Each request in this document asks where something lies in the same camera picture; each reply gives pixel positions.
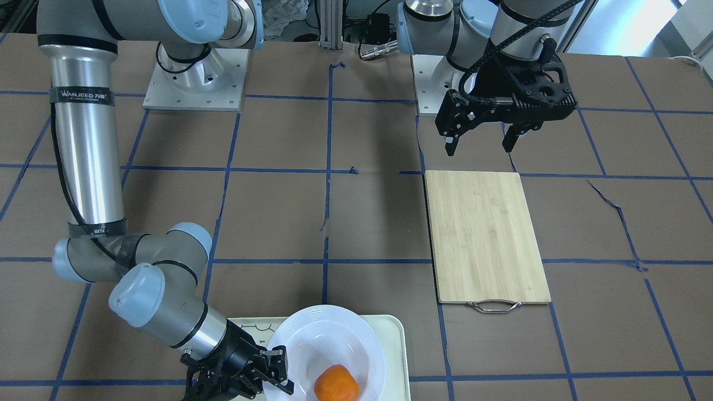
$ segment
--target wooden cutting board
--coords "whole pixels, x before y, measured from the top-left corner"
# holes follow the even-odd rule
[[[551,301],[519,174],[427,171],[426,193],[441,302]]]

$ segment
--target white bowl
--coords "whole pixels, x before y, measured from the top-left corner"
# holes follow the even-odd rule
[[[265,383],[267,401],[317,401],[314,382],[333,365],[343,365],[359,384],[358,401],[379,401],[386,383],[386,359],[379,338],[356,313],[333,305],[305,308],[287,318],[267,345],[287,347],[289,396]]]

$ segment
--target orange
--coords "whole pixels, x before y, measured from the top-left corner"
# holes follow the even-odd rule
[[[342,365],[334,365],[317,378],[314,395],[319,401],[357,401],[359,384]]]

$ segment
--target cutting board handle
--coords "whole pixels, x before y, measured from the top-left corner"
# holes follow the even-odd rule
[[[484,301],[484,302],[487,302],[487,303],[493,303],[493,302],[503,303],[503,304],[507,305],[508,308],[507,308],[507,309],[485,309],[485,308],[483,308],[483,306],[481,306],[481,305],[478,304],[477,302],[469,302],[469,303],[466,303],[466,305],[467,305],[467,306],[470,306],[471,308],[477,310],[477,311],[480,312],[480,313],[508,313],[508,312],[510,312],[511,310],[514,310],[515,308],[517,308],[518,306],[520,306],[520,305],[523,304],[522,302],[510,302],[510,301],[504,301],[504,300]]]

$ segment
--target robotic arm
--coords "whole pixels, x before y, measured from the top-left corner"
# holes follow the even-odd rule
[[[494,6],[484,0],[463,0],[455,8],[452,0],[400,5],[399,48],[444,55],[455,70],[457,89],[447,90],[436,116],[449,156],[460,137],[482,123],[512,124],[503,139],[510,153],[519,136],[537,131],[544,121],[562,120],[577,107],[555,38],[582,0],[490,1],[498,8],[489,32],[479,17]]]
[[[129,325],[179,350],[186,400],[254,398],[268,382],[292,394],[284,347],[267,350],[193,292],[210,254],[208,232],[180,223],[165,235],[129,234],[118,171],[111,63],[117,42],[163,42],[165,66],[201,70],[214,46],[262,43],[258,0],[42,0],[38,42],[51,62],[51,125],[70,236],[55,247],[62,278],[118,281],[109,306]]]

